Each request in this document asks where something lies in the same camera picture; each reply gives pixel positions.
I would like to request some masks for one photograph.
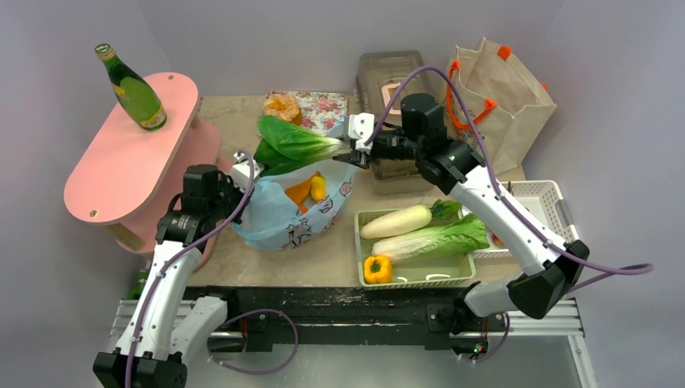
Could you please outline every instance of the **floral cloth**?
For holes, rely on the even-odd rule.
[[[300,127],[322,136],[325,136],[333,125],[347,114],[347,96],[343,93],[272,91],[270,94],[294,95],[302,110]]]

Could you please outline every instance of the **table surface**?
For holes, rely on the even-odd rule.
[[[257,119],[262,114],[264,96],[207,96],[202,99],[200,117],[212,122],[221,133],[221,153],[231,155],[243,149],[252,151],[259,143]],[[359,112],[359,103],[350,97],[348,113]],[[525,180],[522,169],[499,176],[501,181]],[[221,286],[360,286],[355,253],[356,212],[432,204],[444,198],[437,188],[429,192],[378,196],[372,192],[372,173],[358,171],[355,189],[347,200],[339,221],[319,237],[294,250],[262,252],[248,247],[228,227],[221,231],[209,261],[190,279],[188,285]],[[476,261],[474,281],[488,281],[520,271],[513,259]]]

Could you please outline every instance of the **green glass bottle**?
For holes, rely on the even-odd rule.
[[[166,123],[166,112],[150,85],[126,66],[109,44],[99,44],[95,52],[107,68],[111,87],[126,113],[143,129],[161,128]]]

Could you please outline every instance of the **yellow vegetable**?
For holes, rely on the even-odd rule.
[[[319,202],[326,198],[326,180],[322,176],[314,176],[312,178],[312,199],[314,202]]]
[[[388,256],[369,256],[364,261],[364,281],[370,285],[393,281],[393,265]]]
[[[288,196],[288,198],[290,198],[293,202],[295,202],[295,205],[302,205],[309,196],[309,192],[311,192],[312,190],[313,179],[317,176],[321,176],[321,173],[319,173],[319,171],[314,173],[314,175],[312,175],[312,177],[307,179],[306,181],[286,189],[285,195]]]

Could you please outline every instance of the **brown paper bag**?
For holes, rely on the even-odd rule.
[[[456,46],[448,73],[485,138],[496,174],[521,165],[557,108],[544,84],[501,44],[483,38],[478,50]],[[449,89],[443,97],[448,132],[474,149],[475,137]]]

